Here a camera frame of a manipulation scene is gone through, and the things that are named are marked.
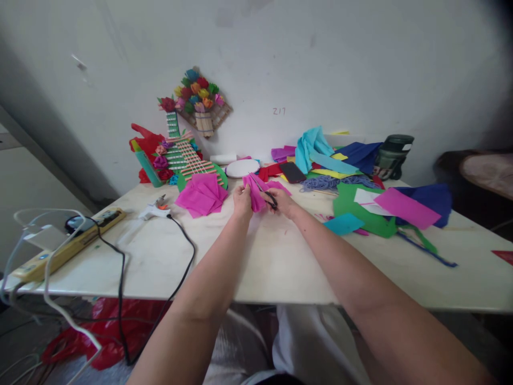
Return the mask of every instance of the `green glue stick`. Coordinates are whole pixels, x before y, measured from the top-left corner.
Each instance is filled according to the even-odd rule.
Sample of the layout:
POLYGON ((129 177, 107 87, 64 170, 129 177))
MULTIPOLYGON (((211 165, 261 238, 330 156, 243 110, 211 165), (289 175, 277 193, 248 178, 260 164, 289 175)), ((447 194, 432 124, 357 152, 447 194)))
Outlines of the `green glue stick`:
POLYGON ((132 147, 134 148, 135 156, 139 160, 141 166, 143 166, 143 170, 146 172, 148 178, 150 178, 153 187, 161 187, 164 182, 160 180, 157 171, 155 171, 152 164, 150 163, 150 160, 135 140, 132 140, 132 147))

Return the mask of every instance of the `hand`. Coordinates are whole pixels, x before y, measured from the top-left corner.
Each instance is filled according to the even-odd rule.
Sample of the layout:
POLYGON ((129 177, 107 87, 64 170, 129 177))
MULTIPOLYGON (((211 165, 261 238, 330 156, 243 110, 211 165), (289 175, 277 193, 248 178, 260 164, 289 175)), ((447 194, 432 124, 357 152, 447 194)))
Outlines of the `hand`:
MULTIPOLYGON (((274 199, 278 204, 278 213, 282 212, 283 215, 285 215, 287 218, 292 219, 295 211, 300 208, 300 206, 285 191, 281 189, 270 188, 268 192, 274 196, 274 199)), ((268 202, 273 202, 271 197, 265 192, 260 192, 260 196, 268 202)), ((270 212, 273 214, 275 213, 275 210, 273 210, 270 205, 266 206, 269 207, 270 212)))
POLYGON ((251 217, 253 215, 253 209, 251 208, 251 187, 249 184, 239 186, 234 192, 234 215, 238 217, 251 217))

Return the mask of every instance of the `white plate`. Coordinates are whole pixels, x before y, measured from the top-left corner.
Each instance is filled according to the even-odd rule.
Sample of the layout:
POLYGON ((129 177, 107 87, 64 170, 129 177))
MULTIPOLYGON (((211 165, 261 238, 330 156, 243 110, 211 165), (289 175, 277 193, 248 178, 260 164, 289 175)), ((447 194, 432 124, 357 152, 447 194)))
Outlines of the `white plate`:
POLYGON ((254 159, 241 159, 230 163, 226 167, 226 175, 230 178, 242 178, 249 173, 255 173, 260 169, 260 164, 254 159))

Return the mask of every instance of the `person's arm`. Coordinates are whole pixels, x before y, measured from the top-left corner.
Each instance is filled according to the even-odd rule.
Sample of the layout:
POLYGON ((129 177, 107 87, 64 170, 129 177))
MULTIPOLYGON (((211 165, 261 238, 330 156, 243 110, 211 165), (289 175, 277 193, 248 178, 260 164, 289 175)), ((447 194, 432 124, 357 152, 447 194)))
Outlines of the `person's arm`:
MULTIPOLYGON (((357 249, 330 231, 284 191, 269 190, 294 221, 337 299, 377 360, 399 384, 481 384, 481 363, 426 309, 357 249)), ((270 198, 261 193, 262 198, 270 198)))
POLYGON ((176 295, 128 384, 203 382, 217 331, 235 294, 253 215, 250 192, 249 186, 235 190, 233 215, 176 295))

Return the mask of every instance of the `pink tissue paper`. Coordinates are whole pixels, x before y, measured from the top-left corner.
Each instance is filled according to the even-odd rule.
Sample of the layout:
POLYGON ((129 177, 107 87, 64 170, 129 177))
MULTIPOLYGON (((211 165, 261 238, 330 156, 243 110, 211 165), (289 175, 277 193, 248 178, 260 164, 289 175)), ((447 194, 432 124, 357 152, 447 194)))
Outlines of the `pink tissue paper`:
POLYGON ((441 218, 439 213, 414 199, 402 194, 394 188, 389 188, 374 199, 378 205, 390 214, 410 222, 420 230, 426 230, 441 218))
POLYGON ((283 185, 278 181, 269 181, 265 183, 258 177, 258 175, 249 174, 247 176, 244 176, 242 178, 244 186, 249 184, 251 187, 251 208, 253 209, 253 212, 260 212, 266 206, 266 201, 260 196, 260 189, 258 188, 257 184, 255 183, 251 175, 256 179, 257 183, 264 191, 267 191, 270 188, 279 188, 284 190, 287 194, 292 195, 290 191, 283 187, 283 185))
POLYGON ((193 218, 221 212, 228 193, 217 183, 216 174, 194 174, 175 201, 193 218))

